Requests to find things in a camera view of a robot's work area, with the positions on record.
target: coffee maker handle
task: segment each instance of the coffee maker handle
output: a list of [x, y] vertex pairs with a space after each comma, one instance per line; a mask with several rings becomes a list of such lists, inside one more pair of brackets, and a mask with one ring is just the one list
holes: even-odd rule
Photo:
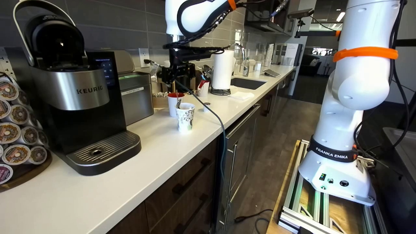
[[25, 7], [39, 7], [39, 8], [43, 8], [45, 10], [48, 10], [48, 11], [50, 11], [50, 12], [52, 12], [52, 13], [60, 16], [60, 17], [63, 17], [65, 19], [68, 19], [74, 26], [75, 26], [75, 23], [71, 19], [71, 17], [69, 17], [69, 15], [65, 11], [63, 11], [61, 8], [59, 8], [58, 6], [56, 6], [56, 5], [54, 5], [54, 4], [50, 3], [50, 2], [44, 1], [44, 0], [20, 0], [15, 5], [15, 8], [13, 9], [13, 19], [15, 21], [17, 30], [19, 31], [19, 34], [20, 34], [20, 36], [21, 36], [21, 38], [23, 40], [23, 44], [25, 46], [24, 52], [26, 54], [27, 60], [28, 60], [28, 62], [30, 64], [30, 66], [33, 67], [35, 65], [35, 59], [33, 58], [33, 55], [32, 55], [32, 53], [29, 50], [29, 47], [28, 47], [28, 45], [26, 43], [26, 40], [25, 40], [25, 37], [23, 36], [23, 33], [22, 33], [22, 31], [20, 29], [20, 26], [19, 26], [19, 23], [17, 22], [17, 19], [16, 19], [16, 13], [20, 9], [25, 8]]

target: keurig coffee maker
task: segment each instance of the keurig coffee maker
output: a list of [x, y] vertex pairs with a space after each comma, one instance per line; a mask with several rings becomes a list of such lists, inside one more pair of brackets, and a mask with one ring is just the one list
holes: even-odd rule
[[[30, 19], [21, 30], [16, 13], [40, 7], [54, 15]], [[84, 38], [62, 9], [43, 0], [23, 0], [13, 17], [23, 40], [29, 75], [19, 75], [49, 147], [83, 175], [106, 172], [141, 150], [126, 130], [114, 53], [85, 52]]]

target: white countertop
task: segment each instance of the white countertop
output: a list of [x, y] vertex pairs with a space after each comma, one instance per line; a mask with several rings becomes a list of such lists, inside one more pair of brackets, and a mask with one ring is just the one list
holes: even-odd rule
[[[281, 75], [250, 73], [246, 78], [267, 83], [256, 90], [237, 88], [252, 92], [253, 98], [241, 101], [209, 94], [202, 100], [211, 103], [227, 128], [294, 67], [272, 65], [271, 69]], [[112, 170], [82, 176], [54, 156], [37, 177], [0, 193], [0, 232], [105, 234], [221, 133], [216, 117], [203, 112], [193, 96], [183, 101], [196, 105], [191, 132], [178, 132], [176, 118], [169, 116], [167, 108], [155, 110], [154, 115], [127, 127], [140, 136], [142, 149]]]

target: gray tile backsplash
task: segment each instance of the gray tile backsplash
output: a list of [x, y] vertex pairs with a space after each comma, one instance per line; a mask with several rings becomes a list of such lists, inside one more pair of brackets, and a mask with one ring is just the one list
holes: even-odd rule
[[[49, 0], [66, 11], [81, 30], [87, 48], [129, 49], [149, 48], [150, 59], [158, 63], [168, 60], [166, 43], [165, 1], [163, 0]], [[21, 39], [12, 20], [12, 10], [18, 0], [0, 0], [0, 30], [8, 32], [0, 37], [0, 46], [20, 46]], [[17, 16], [23, 22], [43, 13], [30, 8]], [[192, 42], [192, 46], [227, 46], [241, 43], [252, 55], [259, 44], [274, 43], [275, 34], [244, 27], [245, 9], [239, 8], [213, 31]], [[235, 52], [241, 60], [241, 53]], [[212, 65], [213, 57], [196, 62]]]

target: ceiling light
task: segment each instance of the ceiling light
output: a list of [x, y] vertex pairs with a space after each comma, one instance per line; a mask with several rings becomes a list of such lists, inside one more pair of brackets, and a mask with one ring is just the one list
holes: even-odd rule
[[341, 12], [341, 13], [339, 14], [338, 18], [337, 18], [337, 22], [341, 21], [341, 20], [342, 20], [342, 18], [344, 17], [344, 15], [345, 15], [345, 12]]

